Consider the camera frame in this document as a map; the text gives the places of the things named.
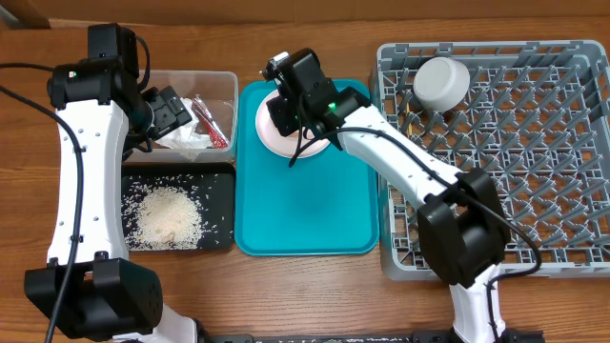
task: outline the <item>teal tray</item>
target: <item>teal tray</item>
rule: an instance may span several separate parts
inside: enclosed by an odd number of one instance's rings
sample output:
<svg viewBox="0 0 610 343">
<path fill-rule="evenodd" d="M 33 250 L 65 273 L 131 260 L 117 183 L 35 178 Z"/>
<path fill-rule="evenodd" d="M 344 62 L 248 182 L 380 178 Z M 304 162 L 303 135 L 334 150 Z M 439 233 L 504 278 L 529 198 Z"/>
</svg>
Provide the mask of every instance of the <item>teal tray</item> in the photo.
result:
<svg viewBox="0 0 610 343">
<path fill-rule="evenodd" d="M 339 90 L 356 80 L 336 80 Z M 255 256 L 361 254 L 379 239 L 376 172 L 332 144 L 323 152 L 288 158 L 269 151 L 254 120 L 274 83 L 254 82 L 239 99 L 235 241 Z"/>
</svg>

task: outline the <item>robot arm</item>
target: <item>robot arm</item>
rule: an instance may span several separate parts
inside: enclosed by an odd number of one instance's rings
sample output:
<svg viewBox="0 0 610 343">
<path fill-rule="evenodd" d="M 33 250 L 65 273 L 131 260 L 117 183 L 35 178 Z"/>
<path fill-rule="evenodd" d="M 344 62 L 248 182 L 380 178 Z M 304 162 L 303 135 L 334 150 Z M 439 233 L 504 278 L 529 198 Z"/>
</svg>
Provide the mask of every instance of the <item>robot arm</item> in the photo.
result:
<svg viewBox="0 0 610 343">
<path fill-rule="evenodd" d="M 163 304 L 158 276 L 129 261 L 123 237 L 121 161 L 191 120 L 172 88 L 140 93 L 146 85 L 137 83 L 135 42 L 116 24 L 89 27 L 89 58 L 56 67 L 48 83 L 51 104 L 82 147 L 84 171 L 80 243 L 57 328 L 94 341 L 207 342 L 195 320 Z M 66 274 L 76 202 L 74 147 L 61 127 L 59 134 L 60 194 L 47 268 L 25 277 L 26 296 L 47 317 Z"/>
<path fill-rule="evenodd" d="M 341 128 L 370 128 L 391 134 L 400 143 L 411 150 L 417 158 L 430 169 L 451 184 L 456 184 L 456 175 L 461 170 L 447 165 L 431 154 L 423 151 L 402 133 L 394 129 L 375 106 L 359 108 L 347 117 Z M 422 171 L 421 168 L 403 151 L 390 141 L 370 133 L 341 132 L 338 134 L 341 147 L 349 154 L 356 156 L 372 166 L 390 184 L 396 187 L 414 207 L 425 204 L 429 194 L 441 195 L 446 188 Z M 481 272 L 468 287 L 457 283 L 449 285 L 454 303 L 454 333 L 465 343 L 494 342 L 490 317 L 487 309 L 486 285 L 500 272 L 499 263 L 491 264 Z M 492 291 L 494 320 L 498 334 L 506 327 L 499 311 L 498 283 Z"/>
<path fill-rule="evenodd" d="M 297 118 L 286 115 L 296 112 L 316 136 L 344 128 L 382 131 L 443 180 L 503 214 L 494 183 L 486 172 L 462 173 L 441 162 L 393 128 L 362 94 L 350 88 L 337 91 L 332 80 L 324 76 L 312 50 L 293 55 L 281 53 L 270 60 L 262 74 L 278 87 L 280 96 L 270 101 L 268 107 L 282 135 L 298 130 Z M 508 230 L 476 209 L 469 208 L 455 217 L 456 197 L 389 140 L 357 131 L 341 131 L 329 139 L 337 148 L 372 166 L 417 210 L 421 253 L 441 280 L 450 284 L 456 314 L 454 339 L 467 343 L 494 342 L 486 285 L 500 272 L 504 246 L 510 239 Z M 495 325 L 498 334 L 502 334 L 505 324 L 499 313 L 497 285 L 492 299 Z"/>
</svg>

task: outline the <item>plastic rack grid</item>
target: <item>plastic rack grid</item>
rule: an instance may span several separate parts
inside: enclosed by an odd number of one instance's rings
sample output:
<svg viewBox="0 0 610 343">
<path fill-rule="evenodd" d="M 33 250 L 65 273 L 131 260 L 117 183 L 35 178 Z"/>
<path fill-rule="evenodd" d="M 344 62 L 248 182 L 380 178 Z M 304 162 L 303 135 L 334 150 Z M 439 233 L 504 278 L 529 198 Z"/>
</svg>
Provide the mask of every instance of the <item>plastic rack grid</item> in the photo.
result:
<svg viewBox="0 0 610 343">
<path fill-rule="evenodd" d="M 432 57 L 464 63 L 468 94 L 452 111 L 423 111 L 417 68 Z M 377 51 L 372 99 L 388 121 L 441 160 L 481 167 L 507 217 L 540 246 L 539 274 L 610 276 L 608 60 L 594 41 L 386 44 Z M 395 280 L 434 279 L 417 241 L 414 211 L 379 179 L 381 259 Z M 533 254 L 513 234 L 505 272 Z"/>
</svg>

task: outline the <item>black cable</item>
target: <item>black cable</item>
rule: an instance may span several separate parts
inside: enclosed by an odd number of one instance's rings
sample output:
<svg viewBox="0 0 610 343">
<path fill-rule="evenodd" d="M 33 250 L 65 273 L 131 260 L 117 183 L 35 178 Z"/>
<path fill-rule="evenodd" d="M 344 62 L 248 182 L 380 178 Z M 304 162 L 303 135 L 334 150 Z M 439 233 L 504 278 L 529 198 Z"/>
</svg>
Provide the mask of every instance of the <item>black cable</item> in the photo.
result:
<svg viewBox="0 0 610 343">
<path fill-rule="evenodd" d="M 309 128 L 305 128 L 305 131 L 303 131 L 303 138 L 305 138 L 305 139 L 307 139 L 307 140 L 312 139 L 312 138 L 307 138 L 307 133 L 308 133 L 309 131 L 311 131 L 311 130 L 309 130 Z"/>
<path fill-rule="evenodd" d="M 532 251 L 534 252 L 534 256 L 536 257 L 536 264 L 535 264 L 534 267 L 532 267 L 531 269 L 526 270 L 526 271 L 500 274 L 500 275 L 492 278 L 487 283 L 487 285 L 485 286 L 486 287 L 486 291 L 487 291 L 487 310 L 489 312 L 489 318 L 490 318 L 490 321 L 491 321 L 490 325 L 492 326 L 492 331 L 494 332 L 494 339 L 495 339 L 495 341 L 497 343 L 501 343 L 500 338 L 498 337 L 498 329 L 496 328 L 496 320 L 494 318 L 494 308 L 493 308 L 493 303 L 492 303 L 492 290 L 494 288 L 494 284 L 497 281 L 500 281 L 500 280 L 503 280 L 503 279 L 507 279 L 507 278 L 511 278 L 511 277 L 519 277 L 519 276 L 525 276 L 525 275 L 533 274 L 533 273 L 537 272 L 540 269 L 540 266 L 542 264 L 542 255 L 540 254 L 540 250 L 538 249 L 538 247 L 536 246 L 534 241 L 527 234 L 525 234 L 522 230 L 520 230 L 517 226 L 515 226 L 513 223 L 511 223 L 508 220 L 506 220 L 506 218 L 504 218 L 500 214 L 494 212 L 493 210 L 491 210 L 487 206 L 481 204 L 478 200 L 476 200 L 472 196 L 468 195 L 467 193 L 463 192 L 462 190 L 457 188 L 455 185 L 450 184 L 449 182 L 447 182 L 446 180 L 444 180 L 443 178 L 438 176 L 438 174 L 435 171 L 430 169 L 428 166 L 426 166 L 425 163 L 423 163 L 419 158 L 417 158 L 417 156 L 412 151 L 410 151 L 407 147 L 405 147 L 402 143 L 400 143 L 400 141 L 398 141 L 392 135 L 386 133 L 385 131 L 380 131 L 380 130 L 375 130 L 375 129 L 368 129 L 368 128 L 340 128 L 340 129 L 337 129 L 337 130 L 334 130 L 334 131 L 326 132 L 326 133 L 321 134 L 320 136 L 315 137 L 314 139 L 310 140 L 302 148 L 300 148 L 297 151 L 295 151 L 295 155 L 291 159 L 291 162 L 293 160 L 296 160 L 298 158 L 298 156 L 302 152 L 307 150 L 307 148 L 311 147 L 315 142 L 317 142 L 317 141 L 319 141 L 321 139 L 325 139 L 325 138 L 337 135 L 337 134 L 339 134 L 341 132 L 364 132 L 364 133 L 371 133 L 371 134 L 377 135 L 379 137 L 382 137 L 382 138 L 390 141 L 395 146 L 397 146 L 399 149 L 401 149 L 403 152 L 405 152 L 423 171 L 425 171 L 428 175 L 430 175 L 430 177 L 435 179 L 439 184 L 443 185 L 448 190 L 451 190 L 452 192 L 455 192 L 457 196 L 461 197 L 468 204 L 470 204 L 473 207 L 477 208 L 479 211 L 487 212 L 488 214 L 494 216 L 496 218 L 496 220 L 498 220 L 504 226 L 508 227 L 508 229 L 510 229 L 512 232 L 516 233 L 532 249 Z"/>
<path fill-rule="evenodd" d="M 38 66 L 28 63 L 8 63 L 8 64 L 0 64 L 0 69 L 2 68 L 32 68 L 41 71 L 53 71 L 53 68 Z M 66 297 L 66 289 L 68 288 L 68 283 L 70 281 L 72 269 L 74 267 L 74 261 L 76 260 L 76 251 L 78 250 L 78 243 L 80 242 L 80 219 L 81 213 L 83 210 L 83 155 L 80 145 L 78 144 L 78 139 L 76 135 L 61 117 L 55 114 L 53 111 L 48 110 L 47 108 L 29 100 L 25 96 L 19 95 L 13 91 L 9 91 L 4 86 L 0 86 L 0 91 L 11 98 L 18 100 L 30 107 L 33 107 L 48 117 L 53 119 L 59 126 L 64 129 L 68 137 L 70 138 L 72 144 L 74 145 L 74 156 L 76 157 L 76 206 L 74 210 L 74 226 L 72 228 L 72 237 L 71 237 L 71 247 L 70 247 L 70 255 L 68 257 L 68 264 L 66 265 L 66 273 L 64 274 L 64 278 L 61 282 L 61 286 L 59 287 L 59 292 L 57 294 L 57 299 L 55 300 L 55 305 L 53 306 L 53 310 L 51 313 L 51 317 L 49 318 L 49 327 L 47 328 L 47 334 L 45 337 L 45 343 L 51 343 L 53 340 L 53 334 L 55 331 L 55 326 L 57 324 L 57 318 L 61 312 L 61 307 Z"/>
<path fill-rule="evenodd" d="M 137 90 L 143 91 L 148 87 L 149 80 L 151 79 L 151 53 L 149 52 L 149 46 L 146 45 L 144 38 L 136 35 L 135 39 L 140 42 L 142 48 L 144 48 L 144 52 L 146 53 L 146 68 L 144 69 L 144 76 L 142 77 L 142 81 L 137 84 Z"/>
<path fill-rule="evenodd" d="M 302 138 L 302 135 L 303 135 L 303 120 L 301 119 L 301 115 L 305 114 L 305 107 L 303 106 L 303 98 L 304 97 L 305 97 L 305 93 L 301 93 L 298 96 L 298 109 L 296 109 L 296 119 L 298 119 L 298 138 L 296 140 L 295 155 L 293 155 L 293 158 L 291 158 L 290 163 L 288 164 L 289 168 L 291 168 L 295 164 L 296 157 L 298 157 L 298 154 L 296 154 L 296 152 L 301 149 L 301 143 L 302 143 L 302 140 L 303 140 L 303 138 Z"/>
<path fill-rule="evenodd" d="M 146 135 L 146 149 L 140 147 L 140 145 L 136 145 L 135 147 L 133 147 L 134 149 L 138 149 L 142 152 L 153 152 L 153 143 L 151 142 L 151 138 L 149 138 L 148 135 Z"/>
<path fill-rule="evenodd" d="M 53 72 L 55 70 L 55 68 L 36 65 L 36 64 L 32 64 L 32 63 L 0 63 L 0 69 L 4 69 L 4 68 L 30 68 L 30 69 L 36 69 L 39 71 L 51 71 L 51 72 Z"/>
</svg>

